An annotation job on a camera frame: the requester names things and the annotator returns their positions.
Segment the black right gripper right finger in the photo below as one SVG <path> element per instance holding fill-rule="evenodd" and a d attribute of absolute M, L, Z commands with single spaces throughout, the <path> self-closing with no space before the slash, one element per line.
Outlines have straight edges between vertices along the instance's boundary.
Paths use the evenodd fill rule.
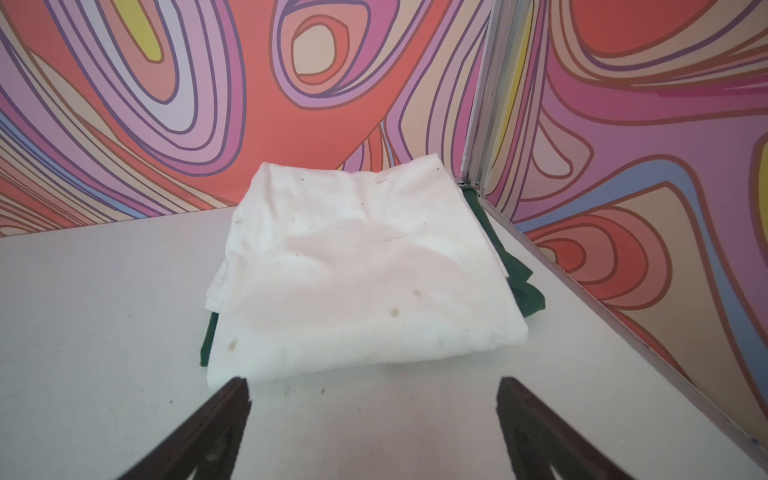
<path fill-rule="evenodd" d="M 500 380 L 496 402 L 517 479 L 632 479 L 518 379 Z"/>

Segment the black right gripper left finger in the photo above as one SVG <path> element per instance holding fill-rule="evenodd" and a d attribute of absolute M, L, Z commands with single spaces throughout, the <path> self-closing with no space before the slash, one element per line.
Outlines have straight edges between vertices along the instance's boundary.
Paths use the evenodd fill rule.
<path fill-rule="evenodd" d="M 247 381 L 240 377 L 229 380 L 122 477 L 231 478 L 250 408 Z"/>

